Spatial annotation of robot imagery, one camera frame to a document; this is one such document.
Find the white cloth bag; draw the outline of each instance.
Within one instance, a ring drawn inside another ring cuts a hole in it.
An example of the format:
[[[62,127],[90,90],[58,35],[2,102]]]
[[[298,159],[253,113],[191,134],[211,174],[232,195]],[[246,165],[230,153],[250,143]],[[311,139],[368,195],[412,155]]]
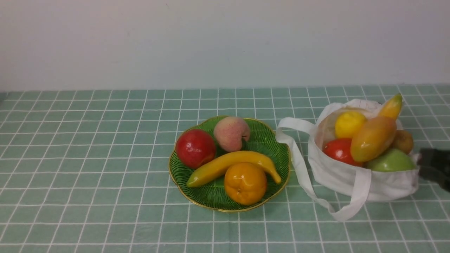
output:
[[[366,201],[382,202],[399,199],[413,194],[419,187],[419,169],[402,172],[374,172],[366,168],[351,166],[331,159],[322,152],[324,144],[334,138],[334,123],[337,116],[346,110],[360,110],[367,118],[375,117],[381,104],[375,101],[354,99],[346,104],[332,103],[324,108],[316,124],[309,121],[287,117],[276,129],[276,140],[288,145],[292,163],[300,186],[308,196],[328,209],[337,221],[346,221],[356,215]],[[397,128],[403,129],[400,121]],[[314,193],[305,160],[295,140],[283,133],[283,128],[302,131],[310,135],[308,140],[308,161],[314,179],[321,185],[341,194],[351,196],[350,203],[335,211],[325,199]],[[417,161],[417,155],[411,155]]]

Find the green plate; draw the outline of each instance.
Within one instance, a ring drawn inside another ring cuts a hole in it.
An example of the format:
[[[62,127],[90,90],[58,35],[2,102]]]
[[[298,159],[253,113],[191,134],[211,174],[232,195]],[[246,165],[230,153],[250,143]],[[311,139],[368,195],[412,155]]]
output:
[[[214,137],[214,127],[225,117],[227,116],[210,118],[200,125],[194,126],[188,130],[202,129]],[[291,170],[291,157],[288,146],[286,144],[278,143],[275,140],[275,132],[265,123],[252,118],[245,118],[244,120],[249,125],[251,132],[250,139],[243,145],[242,150],[256,151],[270,157],[282,179],[281,183],[276,184],[272,177],[267,175],[267,191],[264,197],[254,205],[244,206],[230,199],[225,193],[223,176],[201,187],[187,187],[186,182],[194,170],[185,166],[174,151],[169,160],[169,174],[181,193],[192,203],[204,208],[223,212],[248,211],[263,205],[269,199],[276,196],[288,183]],[[216,157],[226,153],[219,147],[217,142],[216,147]]]

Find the green apple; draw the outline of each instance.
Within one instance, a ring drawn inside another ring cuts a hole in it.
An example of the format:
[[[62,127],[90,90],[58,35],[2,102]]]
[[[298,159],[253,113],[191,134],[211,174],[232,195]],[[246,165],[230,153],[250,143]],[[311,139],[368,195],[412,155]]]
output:
[[[367,168],[376,172],[398,172],[413,170],[416,165],[399,149],[389,149],[377,158],[367,162]]]

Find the banana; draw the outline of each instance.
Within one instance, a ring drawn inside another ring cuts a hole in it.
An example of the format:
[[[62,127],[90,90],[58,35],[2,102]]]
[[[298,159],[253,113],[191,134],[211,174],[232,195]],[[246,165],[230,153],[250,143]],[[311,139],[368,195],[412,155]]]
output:
[[[272,162],[269,157],[254,151],[235,151],[219,156],[196,169],[188,179],[186,185],[188,187],[200,187],[205,185],[214,179],[225,175],[231,165],[242,162],[259,165],[264,172],[274,179],[275,183],[281,183],[281,177],[275,169],[274,162]]]
[[[378,116],[390,117],[396,120],[400,114],[402,105],[403,97],[399,93],[383,104],[381,110],[378,112]]]

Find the white strap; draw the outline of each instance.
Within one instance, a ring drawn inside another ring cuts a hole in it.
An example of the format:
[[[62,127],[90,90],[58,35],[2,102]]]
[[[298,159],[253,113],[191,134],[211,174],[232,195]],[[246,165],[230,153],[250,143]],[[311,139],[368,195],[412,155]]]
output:
[[[306,191],[311,199],[319,203],[321,206],[327,208],[328,212],[337,221],[346,221],[355,216],[362,208],[369,195],[370,182],[372,180],[371,171],[357,170],[350,203],[336,212],[327,200],[319,199],[314,193],[314,189],[312,187],[306,168],[305,160],[303,159],[303,156],[297,144],[295,143],[295,140],[292,137],[284,134],[282,128],[291,128],[297,131],[305,132],[309,135],[315,135],[317,127],[309,121],[287,117],[282,119],[278,124],[275,139],[279,143],[287,144],[290,148],[292,163],[297,175],[298,183]]]

